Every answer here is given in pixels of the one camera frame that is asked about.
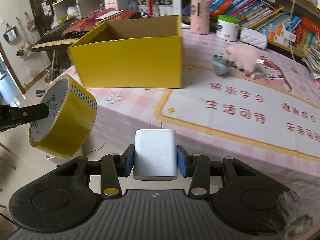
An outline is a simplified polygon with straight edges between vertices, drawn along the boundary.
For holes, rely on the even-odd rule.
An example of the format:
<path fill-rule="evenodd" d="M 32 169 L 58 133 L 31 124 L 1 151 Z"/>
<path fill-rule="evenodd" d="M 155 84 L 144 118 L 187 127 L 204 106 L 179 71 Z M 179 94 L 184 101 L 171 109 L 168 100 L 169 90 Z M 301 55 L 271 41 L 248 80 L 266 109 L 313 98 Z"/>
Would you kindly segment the red white bottle figure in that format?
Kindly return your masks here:
<path fill-rule="evenodd" d="M 149 7 L 149 16 L 153 15 L 153 1 L 148 0 L 148 7 Z"/>

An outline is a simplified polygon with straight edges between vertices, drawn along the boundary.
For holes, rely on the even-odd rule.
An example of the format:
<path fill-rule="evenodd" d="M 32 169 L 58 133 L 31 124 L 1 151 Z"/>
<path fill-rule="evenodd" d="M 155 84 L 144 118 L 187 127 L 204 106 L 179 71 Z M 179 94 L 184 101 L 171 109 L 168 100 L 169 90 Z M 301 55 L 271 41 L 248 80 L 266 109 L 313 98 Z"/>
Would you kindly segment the black electronic keyboard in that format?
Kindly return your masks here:
<path fill-rule="evenodd" d="M 86 33 L 85 31 L 71 31 L 64 34 L 73 23 L 74 21 L 68 21 L 64 24 L 57 25 L 45 33 L 31 48 L 31 51 L 41 52 L 67 49 Z"/>

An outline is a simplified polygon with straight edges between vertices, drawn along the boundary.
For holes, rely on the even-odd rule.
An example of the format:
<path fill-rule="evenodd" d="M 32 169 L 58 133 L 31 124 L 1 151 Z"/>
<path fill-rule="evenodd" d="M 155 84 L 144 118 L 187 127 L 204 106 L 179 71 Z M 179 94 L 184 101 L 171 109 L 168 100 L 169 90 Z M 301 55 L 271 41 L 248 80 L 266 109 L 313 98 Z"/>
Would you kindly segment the white USB charger plug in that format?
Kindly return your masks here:
<path fill-rule="evenodd" d="M 173 129 L 136 131 L 133 177 L 147 181 L 177 179 L 177 143 Z"/>

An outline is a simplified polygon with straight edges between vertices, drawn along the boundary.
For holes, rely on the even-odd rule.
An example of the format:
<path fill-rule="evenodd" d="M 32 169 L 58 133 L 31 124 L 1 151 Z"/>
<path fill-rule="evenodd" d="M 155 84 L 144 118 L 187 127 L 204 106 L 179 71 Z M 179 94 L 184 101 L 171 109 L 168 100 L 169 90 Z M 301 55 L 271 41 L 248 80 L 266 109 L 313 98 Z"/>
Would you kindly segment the grey toy car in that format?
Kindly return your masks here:
<path fill-rule="evenodd" d="M 228 61 L 221 55 L 214 55 L 213 57 L 213 69 L 216 75 L 221 77 L 227 77 L 233 62 Z"/>

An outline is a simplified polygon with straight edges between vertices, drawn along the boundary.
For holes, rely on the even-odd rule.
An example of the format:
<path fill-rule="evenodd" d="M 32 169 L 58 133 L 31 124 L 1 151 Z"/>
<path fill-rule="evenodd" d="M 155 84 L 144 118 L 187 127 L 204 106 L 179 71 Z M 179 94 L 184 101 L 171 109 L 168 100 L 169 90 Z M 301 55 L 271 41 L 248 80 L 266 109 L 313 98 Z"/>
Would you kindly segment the red gift bags pile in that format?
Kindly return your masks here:
<path fill-rule="evenodd" d="M 63 31 L 62 36 L 71 37 L 87 33 L 106 21 L 135 20 L 141 17 L 141 13 L 136 11 L 105 9 L 91 13 L 87 18 L 76 20 Z"/>

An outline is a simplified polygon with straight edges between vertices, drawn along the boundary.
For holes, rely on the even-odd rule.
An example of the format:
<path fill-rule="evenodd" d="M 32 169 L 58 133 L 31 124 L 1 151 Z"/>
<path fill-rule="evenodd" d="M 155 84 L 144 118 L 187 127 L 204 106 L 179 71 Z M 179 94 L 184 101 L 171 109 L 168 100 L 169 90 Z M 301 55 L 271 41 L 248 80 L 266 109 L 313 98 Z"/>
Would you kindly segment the pink cylindrical humidifier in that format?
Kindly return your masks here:
<path fill-rule="evenodd" d="M 190 29 L 199 35 L 209 34 L 210 0 L 191 0 Z"/>

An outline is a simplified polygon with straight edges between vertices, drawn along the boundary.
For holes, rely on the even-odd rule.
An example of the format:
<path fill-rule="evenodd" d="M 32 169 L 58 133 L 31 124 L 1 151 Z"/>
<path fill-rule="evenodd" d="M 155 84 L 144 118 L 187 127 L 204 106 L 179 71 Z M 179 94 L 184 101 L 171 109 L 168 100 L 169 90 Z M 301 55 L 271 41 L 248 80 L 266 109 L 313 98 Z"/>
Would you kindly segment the white jar green lid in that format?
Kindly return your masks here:
<path fill-rule="evenodd" d="M 237 18 L 219 15 L 217 18 L 216 34 L 220 39 L 233 42 L 237 39 L 239 20 Z"/>

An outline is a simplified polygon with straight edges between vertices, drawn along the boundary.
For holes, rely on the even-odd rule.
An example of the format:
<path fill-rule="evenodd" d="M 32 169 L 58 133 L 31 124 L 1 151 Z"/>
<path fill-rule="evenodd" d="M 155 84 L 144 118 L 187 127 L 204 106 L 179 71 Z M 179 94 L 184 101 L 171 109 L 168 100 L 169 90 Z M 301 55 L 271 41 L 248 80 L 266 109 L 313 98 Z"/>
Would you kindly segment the wooden bookshelf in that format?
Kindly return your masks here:
<path fill-rule="evenodd" d="M 319 0 L 209 0 L 210 20 L 219 15 L 237 18 L 241 28 L 265 34 L 278 46 L 302 56 L 309 48 L 319 50 Z M 183 19 L 195 10 L 182 0 Z"/>

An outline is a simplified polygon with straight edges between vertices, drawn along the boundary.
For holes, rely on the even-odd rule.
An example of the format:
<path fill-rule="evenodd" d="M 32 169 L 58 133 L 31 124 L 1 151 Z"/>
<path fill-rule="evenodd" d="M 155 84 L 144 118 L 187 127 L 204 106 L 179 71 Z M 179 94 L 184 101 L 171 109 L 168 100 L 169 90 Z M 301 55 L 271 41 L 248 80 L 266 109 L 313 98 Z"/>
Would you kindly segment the white pen holder cup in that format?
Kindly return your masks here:
<path fill-rule="evenodd" d="M 159 15 L 160 16 L 167 16 L 167 15 L 173 15 L 173 6 L 172 4 L 164 4 L 164 5 L 159 5 Z"/>

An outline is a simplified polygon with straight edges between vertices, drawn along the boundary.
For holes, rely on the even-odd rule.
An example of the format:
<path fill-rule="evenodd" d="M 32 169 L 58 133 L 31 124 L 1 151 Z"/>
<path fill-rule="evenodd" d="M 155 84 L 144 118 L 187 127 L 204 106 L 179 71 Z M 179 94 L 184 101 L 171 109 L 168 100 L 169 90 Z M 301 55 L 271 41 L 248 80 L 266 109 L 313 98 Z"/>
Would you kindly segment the stack of papers magazines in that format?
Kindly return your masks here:
<path fill-rule="evenodd" d="M 311 71 L 311 75 L 315 81 L 317 88 L 319 88 L 319 80 L 320 80 L 320 59 L 319 59 L 319 51 L 315 48 L 309 46 L 307 51 L 304 51 L 304 59 L 303 62 L 307 65 L 307 67 Z"/>

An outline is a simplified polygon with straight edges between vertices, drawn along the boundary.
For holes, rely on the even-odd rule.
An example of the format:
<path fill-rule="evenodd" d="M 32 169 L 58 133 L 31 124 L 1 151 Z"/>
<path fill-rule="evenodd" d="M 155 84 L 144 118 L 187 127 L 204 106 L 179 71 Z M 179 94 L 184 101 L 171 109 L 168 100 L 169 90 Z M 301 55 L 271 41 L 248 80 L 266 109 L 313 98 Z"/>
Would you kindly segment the yellow cardboard box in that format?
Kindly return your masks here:
<path fill-rule="evenodd" d="M 181 88 L 177 15 L 106 21 L 68 51 L 86 88 Z"/>

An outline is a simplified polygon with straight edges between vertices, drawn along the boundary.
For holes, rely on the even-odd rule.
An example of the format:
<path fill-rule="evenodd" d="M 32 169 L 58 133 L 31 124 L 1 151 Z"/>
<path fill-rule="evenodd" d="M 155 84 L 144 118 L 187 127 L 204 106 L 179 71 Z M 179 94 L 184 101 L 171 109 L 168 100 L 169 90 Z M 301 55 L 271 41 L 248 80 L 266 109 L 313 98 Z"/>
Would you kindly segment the pink round plush toy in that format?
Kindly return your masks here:
<path fill-rule="evenodd" d="M 246 75 L 253 73 L 259 59 L 257 49 L 245 43 L 231 44 L 221 54 L 225 59 L 232 62 L 236 68 L 243 70 Z"/>

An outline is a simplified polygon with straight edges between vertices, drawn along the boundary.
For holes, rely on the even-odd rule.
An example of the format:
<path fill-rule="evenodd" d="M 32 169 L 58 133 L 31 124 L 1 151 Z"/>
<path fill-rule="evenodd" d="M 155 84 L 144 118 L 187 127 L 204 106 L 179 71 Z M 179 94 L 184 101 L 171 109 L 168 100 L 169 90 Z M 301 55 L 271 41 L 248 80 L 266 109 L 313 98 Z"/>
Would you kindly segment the row of colourful books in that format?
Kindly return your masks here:
<path fill-rule="evenodd" d="M 269 24 L 278 25 L 296 35 L 294 47 L 307 50 L 308 46 L 319 50 L 319 20 L 313 21 L 303 11 L 285 11 L 273 7 L 267 0 L 210 0 L 210 18 L 227 15 L 239 20 L 239 26 L 262 33 L 269 31 Z"/>

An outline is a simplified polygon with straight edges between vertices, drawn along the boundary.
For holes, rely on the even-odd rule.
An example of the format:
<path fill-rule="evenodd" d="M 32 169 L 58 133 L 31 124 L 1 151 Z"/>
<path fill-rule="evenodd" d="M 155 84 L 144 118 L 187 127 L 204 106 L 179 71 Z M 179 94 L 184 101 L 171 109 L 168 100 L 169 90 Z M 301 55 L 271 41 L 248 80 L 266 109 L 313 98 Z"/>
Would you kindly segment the orange blue medicine box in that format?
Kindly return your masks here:
<path fill-rule="evenodd" d="M 291 33 L 290 31 L 274 24 L 269 24 L 269 31 L 272 33 L 275 33 L 283 38 L 288 39 L 291 42 L 296 41 L 296 35 L 294 33 Z"/>

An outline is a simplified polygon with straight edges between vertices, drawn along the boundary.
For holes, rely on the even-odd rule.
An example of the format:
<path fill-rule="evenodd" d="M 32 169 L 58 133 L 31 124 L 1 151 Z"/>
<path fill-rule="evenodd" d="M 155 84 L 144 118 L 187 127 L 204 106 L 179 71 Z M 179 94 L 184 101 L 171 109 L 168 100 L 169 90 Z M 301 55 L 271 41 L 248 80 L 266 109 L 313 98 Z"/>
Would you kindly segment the yellow packing tape roll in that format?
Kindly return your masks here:
<path fill-rule="evenodd" d="M 29 144 L 59 159 L 75 155 L 87 140 L 96 120 L 95 97 L 70 75 L 57 78 L 41 103 L 49 115 L 29 126 Z"/>

